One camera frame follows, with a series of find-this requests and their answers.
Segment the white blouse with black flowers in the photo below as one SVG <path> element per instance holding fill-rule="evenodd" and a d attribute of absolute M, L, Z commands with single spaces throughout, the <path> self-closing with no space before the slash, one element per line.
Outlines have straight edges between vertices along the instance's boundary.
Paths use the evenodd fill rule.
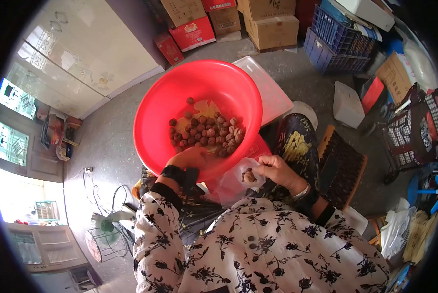
<path fill-rule="evenodd" d="M 137 211 L 137 292 L 383 292 L 388 266 L 336 210 L 323 226 L 281 202 L 245 198 L 224 212 L 185 259 L 179 213 L 144 195 Z"/>

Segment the cardboard box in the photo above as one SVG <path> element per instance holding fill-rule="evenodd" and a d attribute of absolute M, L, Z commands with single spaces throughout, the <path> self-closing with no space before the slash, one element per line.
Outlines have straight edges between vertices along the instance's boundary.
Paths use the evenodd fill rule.
<path fill-rule="evenodd" d="M 182 52 L 216 40 L 207 16 L 188 22 L 169 32 Z"/>
<path fill-rule="evenodd" d="M 395 52 L 375 72 L 375 75 L 383 82 L 393 98 L 395 105 L 398 105 L 411 88 L 409 76 Z"/>
<path fill-rule="evenodd" d="M 239 11 L 236 7 L 212 11 L 209 16 L 216 36 L 239 31 L 241 28 Z"/>
<path fill-rule="evenodd" d="M 202 0 L 206 12 L 237 6 L 235 0 Z"/>
<path fill-rule="evenodd" d="M 295 0 L 237 0 L 238 9 L 252 20 L 295 14 Z"/>
<path fill-rule="evenodd" d="M 160 0 L 175 27 L 206 16 L 201 0 Z"/>
<path fill-rule="evenodd" d="M 253 21 L 247 15 L 246 31 L 259 50 L 297 44 L 298 19 L 295 16 L 281 16 Z"/>
<path fill-rule="evenodd" d="M 163 32 L 154 38 L 154 43 L 172 66 L 184 59 L 183 54 L 168 32 Z"/>

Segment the white cabinet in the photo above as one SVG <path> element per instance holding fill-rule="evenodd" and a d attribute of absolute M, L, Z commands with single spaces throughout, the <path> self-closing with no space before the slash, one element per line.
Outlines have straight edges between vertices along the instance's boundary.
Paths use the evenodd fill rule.
<path fill-rule="evenodd" d="M 104 0 L 48 1 L 23 39 L 15 62 L 33 77 L 35 97 L 76 118 L 164 71 Z"/>

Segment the floral pants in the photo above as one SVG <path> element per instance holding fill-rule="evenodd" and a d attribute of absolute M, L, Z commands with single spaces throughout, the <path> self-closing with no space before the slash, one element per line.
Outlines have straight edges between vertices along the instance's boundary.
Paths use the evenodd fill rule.
<path fill-rule="evenodd" d="M 274 155 L 282 157 L 294 172 L 318 190 L 318 146 L 313 126 L 305 115 L 294 113 L 284 117 L 279 123 L 276 140 L 267 143 L 276 146 L 271 150 Z M 143 167 L 140 196 L 148 192 L 156 180 L 157 177 Z M 249 189 L 247 196 L 268 198 L 292 206 L 289 191 L 269 179 L 258 191 Z M 180 213 L 183 219 L 180 236 L 183 244 L 189 247 L 225 209 L 220 203 L 208 200 L 199 187 L 191 195 L 180 194 L 180 198 L 184 204 Z"/>

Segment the red box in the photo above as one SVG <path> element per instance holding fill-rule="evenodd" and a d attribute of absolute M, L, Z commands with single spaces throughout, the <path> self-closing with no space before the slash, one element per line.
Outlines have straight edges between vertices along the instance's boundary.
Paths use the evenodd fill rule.
<path fill-rule="evenodd" d="M 207 16 L 169 30 L 182 52 L 216 41 Z"/>
<path fill-rule="evenodd" d="M 237 6 L 235 4 L 235 0 L 201 0 L 201 1 L 203 2 L 204 10 L 206 10 L 206 12 Z"/>
<path fill-rule="evenodd" d="M 185 59 L 168 32 L 163 32 L 154 38 L 154 43 L 172 66 Z"/>

